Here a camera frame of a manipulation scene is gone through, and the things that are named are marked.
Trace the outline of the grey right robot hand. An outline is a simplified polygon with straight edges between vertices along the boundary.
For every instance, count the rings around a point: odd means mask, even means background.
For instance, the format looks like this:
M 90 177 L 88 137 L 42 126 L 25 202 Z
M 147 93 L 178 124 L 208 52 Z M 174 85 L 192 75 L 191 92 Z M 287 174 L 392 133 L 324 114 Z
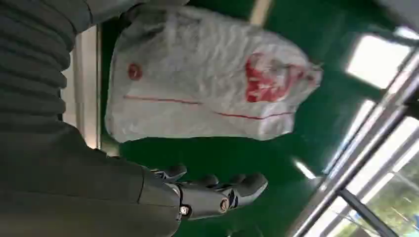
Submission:
M 138 0 L 0 3 L 0 234 L 3 237 L 170 237 L 182 220 L 220 216 L 267 187 L 256 173 L 221 185 L 180 182 L 92 149 L 59 116 L 76 37 Z

